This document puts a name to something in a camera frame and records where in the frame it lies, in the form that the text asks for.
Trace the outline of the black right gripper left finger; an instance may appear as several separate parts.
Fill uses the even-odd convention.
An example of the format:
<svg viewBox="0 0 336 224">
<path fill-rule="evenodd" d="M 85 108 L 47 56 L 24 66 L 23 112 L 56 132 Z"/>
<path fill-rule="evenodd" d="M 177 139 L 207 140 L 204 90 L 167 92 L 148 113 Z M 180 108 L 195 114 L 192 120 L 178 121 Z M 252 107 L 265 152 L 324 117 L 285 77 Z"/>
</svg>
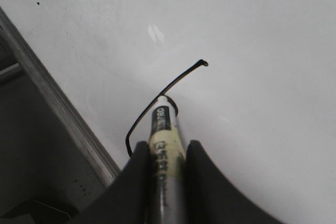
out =
<svg viewBox="0 0 336 224">
<path fill-rule="evenodd" d="M 150 161 L 148 144 L 138 142 L 115 181 L 70 223 L 144 223 Z"/>
</svg>

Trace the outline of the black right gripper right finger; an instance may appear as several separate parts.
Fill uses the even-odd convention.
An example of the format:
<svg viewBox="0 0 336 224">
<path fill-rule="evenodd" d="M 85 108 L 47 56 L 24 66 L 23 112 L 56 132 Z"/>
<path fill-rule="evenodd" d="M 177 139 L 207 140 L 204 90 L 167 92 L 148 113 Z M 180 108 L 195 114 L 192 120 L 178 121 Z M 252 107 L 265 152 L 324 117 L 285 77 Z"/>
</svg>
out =
<svg viewBox="0 0 336 224">
<path fill-rule="evenodd" d="M 281 223 L 241 193 L 197 140 L 186 151 L 186 194 L 189 223 Z"/>
</svg>

